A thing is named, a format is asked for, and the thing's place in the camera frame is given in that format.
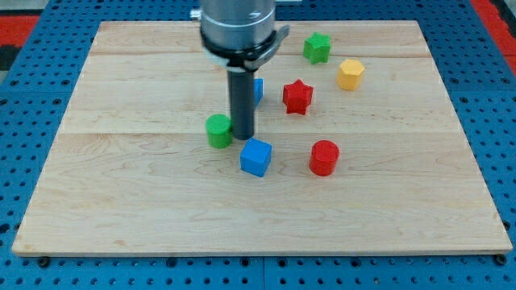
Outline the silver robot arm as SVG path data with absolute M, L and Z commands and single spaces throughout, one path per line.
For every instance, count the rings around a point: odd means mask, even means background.
M 200 0 L 200 30 L 207 48 L 254 48 L 274 30 L 274 0 Z

